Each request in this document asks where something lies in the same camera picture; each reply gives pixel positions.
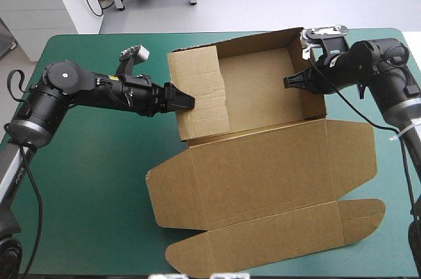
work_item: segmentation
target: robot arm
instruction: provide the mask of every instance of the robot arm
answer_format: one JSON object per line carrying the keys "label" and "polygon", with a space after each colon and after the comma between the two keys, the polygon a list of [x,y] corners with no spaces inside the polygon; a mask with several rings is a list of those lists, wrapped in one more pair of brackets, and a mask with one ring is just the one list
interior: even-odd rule
{"label": "robot arm", "polygon": [[[323,55],[308,69],[284,78],[286,88],[301,88],[313,93],[330,94],[356,85],[360,98],[368,88],[386,123],[399,129],[405,174],[412,188],[406,166],[405,143],[421,180],[421,89],[411,74],[407,62],[409,50],[396,39],[358,41],[351,48],[344,26],[303,30],[303,58],[310,59],[312,48],[321,48]],[[421,275],[421,197],[413,205],[414,222],[409,228],[409,243],[419,275]]]}
{"label": "robot arm", "polygon": [[[195,99],[170,82],[160,87],[148,75],[132,76],[133,66],[146,61],[148,56],[148,50],[141,45],[124,50],[115,76],[84,70],[72,61],[53,63],[44,70],[39,82],[30,87],[27,98],[17,99],[23,105],[5,126],[11,140],[0,152],[1,278],[17,278],[22,256],[20,243],[11,237],[20,232],[11,211],[14,196],[37,149],[51,141],[70,108],[84,105],[141,116],[194,108]],[[14,72],[8,78],[9,91]]]}

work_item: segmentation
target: table surface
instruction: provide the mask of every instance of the table surface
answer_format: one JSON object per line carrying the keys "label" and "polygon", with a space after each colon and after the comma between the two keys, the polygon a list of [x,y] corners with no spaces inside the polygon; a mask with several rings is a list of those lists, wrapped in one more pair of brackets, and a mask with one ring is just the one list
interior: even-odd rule
{"label": "table surface", "polygon": [[[136,67],[162,84],[169,80],[166,54],[173,49],[219,41],[248,32],[197,34],[122,34],[56,36],[50,39],[31,83],[45,66],[72,59],[82,67],[113,74],[118,54],[144,44],[151,56]],[[398,38],[394,29],[351,30],[352,44],[362,39]],[[421,82],[411,58],[409,66]],[[359,100],[357,89],[343,93],[364,114],[383,124],[371,95]],[[336,95],[326,96],[328,118],[361,119]],[[416,276],[407,243],[410,205],[399,144],[388,132],[376,130],[377,176],[344,199],[379,198],[386,204],[384,221],[370,237],[354,245],[260,266],[253,275],[283,276]],[[76,107],[68,112],[53,141],[32,162],[45,203],[45,221],[33,273],[150,274],[174,272],[164,258],[168,245],[197,231],[164,229],[155,223],[145,184],[150,168],[186,148],[180,142],[174,113],[154,118]],[[412,179],[419,194],[414,169]],[[13,205],[23,233],[24,261],[32,249],[37,204],[25,179]]]}

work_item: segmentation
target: gray floor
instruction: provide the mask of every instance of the gray floor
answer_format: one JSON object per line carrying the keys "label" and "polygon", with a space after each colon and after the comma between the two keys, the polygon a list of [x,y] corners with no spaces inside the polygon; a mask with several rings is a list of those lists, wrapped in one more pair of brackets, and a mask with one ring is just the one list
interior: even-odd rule
{"label": "gray floor", "polygon": [[[346,24],[350,28],[394,27],[421,31],[420,0],[124,0],[125,11],[105,11],[102,34],[277,30]],[[415,43],[419,40],[412,37]],[[6,90],[10,70],[34,69],[21,48],[0,60],[0,124],[16,109]]]}

